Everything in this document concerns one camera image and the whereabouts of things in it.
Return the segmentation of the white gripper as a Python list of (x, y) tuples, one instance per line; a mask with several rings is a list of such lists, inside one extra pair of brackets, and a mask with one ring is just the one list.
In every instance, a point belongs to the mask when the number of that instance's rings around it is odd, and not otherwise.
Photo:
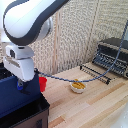
[(29, 46), (7, 45), (3, 57), (4, 67), (20, 80), (17, 81), (17, 89), (26, 94), (26, 84), (34, 77), (34, 56), (33, 50)]

